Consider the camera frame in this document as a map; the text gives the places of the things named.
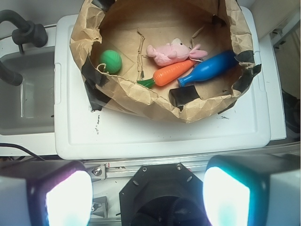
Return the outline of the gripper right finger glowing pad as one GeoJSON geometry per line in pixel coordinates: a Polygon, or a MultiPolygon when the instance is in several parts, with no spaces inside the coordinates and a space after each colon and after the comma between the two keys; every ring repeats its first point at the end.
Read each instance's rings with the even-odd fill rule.
{"type": "Polygon", "coordinates": [[[301,158],[294,154],[217,155],[203,200],[213,226],[299,226],[301,158]]]}

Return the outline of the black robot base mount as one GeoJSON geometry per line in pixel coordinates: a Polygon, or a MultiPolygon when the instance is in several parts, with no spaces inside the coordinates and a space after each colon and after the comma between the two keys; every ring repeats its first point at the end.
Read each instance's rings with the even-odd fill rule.
{"type": "Polygon", "coordinates": [[[124,226],[208,226],[203,182],[181,163],[146,165],[119,193],[124,226]]]}

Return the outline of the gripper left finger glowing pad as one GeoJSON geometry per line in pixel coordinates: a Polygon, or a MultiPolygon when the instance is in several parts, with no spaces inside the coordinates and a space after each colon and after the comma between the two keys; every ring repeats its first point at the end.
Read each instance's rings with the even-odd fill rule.
{"type": "Polygon", "coordinates": [[[2,226],[86,226],[92,179],[80,161],[0,164],[2,226]]]}

